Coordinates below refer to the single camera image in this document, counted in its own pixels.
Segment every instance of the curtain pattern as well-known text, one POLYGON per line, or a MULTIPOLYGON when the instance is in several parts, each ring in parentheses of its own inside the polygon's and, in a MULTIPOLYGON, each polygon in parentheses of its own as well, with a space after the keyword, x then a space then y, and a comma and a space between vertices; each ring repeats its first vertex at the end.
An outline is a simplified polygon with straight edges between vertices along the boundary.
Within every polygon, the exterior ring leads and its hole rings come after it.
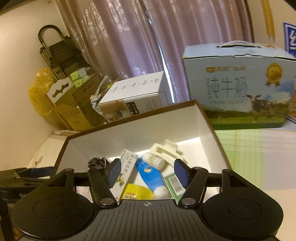
POLYGON ((186 46, 253 41, 245 0, 56 2, 71 37, 103 76, 130 78, 162 71, 160 47, 175 102, 189 100, 182 65, 186 46))

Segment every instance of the cream plastic object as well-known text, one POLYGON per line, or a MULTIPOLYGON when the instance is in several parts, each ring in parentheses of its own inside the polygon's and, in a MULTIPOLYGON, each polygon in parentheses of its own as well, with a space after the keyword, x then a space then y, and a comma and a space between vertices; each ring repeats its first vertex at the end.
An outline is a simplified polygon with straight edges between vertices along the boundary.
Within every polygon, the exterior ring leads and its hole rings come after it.
POLYGON ((142 156, 143 161, 145 161, 150 166, 161 171, 165 167, 165 160, 157 155, 151 154, 149 152, 142 156))
POLYGON ((172 198, 169 190, 165 186, 157 187, 154 190, 153 194, 154 194, 155 199, 169 199, 169 198, 172 198))
POLYGON ((176 159, 181 159, 183 162, 186 163, 184 157, 178 154, 176 151, 178 149, 178 145, 169 141, 165 140, 165 145, 162 146, 160 144, 154 143, 151 147, 149 153, 157 155, 164 159, 168 164, 174 167, 174 162, 176 159))

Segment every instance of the blue and white poster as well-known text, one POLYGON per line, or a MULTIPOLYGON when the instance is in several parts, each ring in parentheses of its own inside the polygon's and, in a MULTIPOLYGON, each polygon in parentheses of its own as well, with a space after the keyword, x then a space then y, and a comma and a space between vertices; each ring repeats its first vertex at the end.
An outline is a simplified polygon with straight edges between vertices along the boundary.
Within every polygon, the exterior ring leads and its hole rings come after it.
POLYGON ((283 23, 285 35, 285 50, 296 57, 296 26, 283 23))

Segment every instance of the wall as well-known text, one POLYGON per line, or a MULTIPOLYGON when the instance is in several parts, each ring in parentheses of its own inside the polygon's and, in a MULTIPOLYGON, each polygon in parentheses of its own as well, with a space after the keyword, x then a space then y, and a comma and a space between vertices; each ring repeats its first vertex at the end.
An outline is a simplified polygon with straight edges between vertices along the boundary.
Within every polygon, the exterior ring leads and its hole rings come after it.
POLYGON ((283 22, 296 25, 296 11, 284 0, 269 0, 274 19, 275 39, 266 33, 265 20, 260 0, 247 0, 253 25, 254 39, 257 43, 284 46, 283 22))
MULTIPOLYGON (((56 128, 31 105, 28 89, 35 74, 47 67, 39 53, 38 31, 47 24, 67 30, 53 0, 28 1, 0 14, 0 170, 26 166, 56 128)), ((60 41, 54 30, 44 39, 60 41)))

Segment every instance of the table surface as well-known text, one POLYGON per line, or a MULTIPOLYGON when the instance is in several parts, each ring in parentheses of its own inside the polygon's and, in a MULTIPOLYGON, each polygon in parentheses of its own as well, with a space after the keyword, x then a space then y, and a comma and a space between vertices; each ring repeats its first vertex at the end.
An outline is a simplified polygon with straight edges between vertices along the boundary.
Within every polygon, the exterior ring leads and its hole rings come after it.
POLYGON ((284 220, 277 238, 295 240, 296 124, 287 120, 281 128, 219 130, 216 134, 232 169, 281 205, 284 220))

